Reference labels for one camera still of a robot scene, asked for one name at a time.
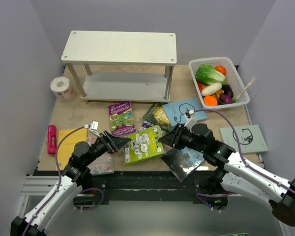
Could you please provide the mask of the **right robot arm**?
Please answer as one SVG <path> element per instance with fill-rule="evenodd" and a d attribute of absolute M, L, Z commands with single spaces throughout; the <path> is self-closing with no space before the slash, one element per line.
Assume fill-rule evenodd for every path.
<path fill-rule="evenodd" d="M 295 179 L 282 178 L 252 163 L 234 148 L 216 140 L 206 124 L 195 124 L 190 129 L 178 124 L 159 141 L 172 148 L 201 152 L 217 168 L 209 181 L 212 192 L 226 190 L 250 198 L 264 204 L 282 223 L 295 226 Z"/>

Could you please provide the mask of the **blue Treehouse paperback book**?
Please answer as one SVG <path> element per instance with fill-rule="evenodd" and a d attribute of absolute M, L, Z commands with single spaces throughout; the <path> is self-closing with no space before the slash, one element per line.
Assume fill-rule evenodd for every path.
<path fill-rule="evenodd" d="M 149 138 L 152 138 L 152 137 L 159 138 L 165 134 L 166 132 L 162 130 L 159 125 L 154 125 L 149 123 L 148 121 L 144 121 L 136 135 L 138 137 L 147 136 Z"/>

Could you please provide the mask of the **green cartoon paperback book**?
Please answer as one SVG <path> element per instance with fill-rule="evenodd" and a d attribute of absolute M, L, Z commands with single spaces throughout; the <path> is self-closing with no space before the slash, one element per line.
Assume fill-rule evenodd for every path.
<path fill-rule="evenodd" d="M 159 125 L 128 135 L 130 142 L 124 147 L 124 164 L 129 166 L 164 155 L 161 137 Z"/>

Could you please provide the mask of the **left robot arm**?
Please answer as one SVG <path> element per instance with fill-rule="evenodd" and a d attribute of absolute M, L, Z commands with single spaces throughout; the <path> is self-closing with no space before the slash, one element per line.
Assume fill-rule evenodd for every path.
<path fill-rule="evenodd" d="M 94 190 L 103 194 L 103 190 L 92 187 L 89 164 L 103 154 L 120 151 L 130 141 L 130 138 L 116 137 L 104 131 L 92 145 L 78 142 L 68 164 L 57 177 L 29 176 L 27 183 L 32 183 L 32 194 L 42 195 L 43 199 L 27 213 L 13 219 L 10 235 L 46 236 L 56 218 L 77 195 Z"/>

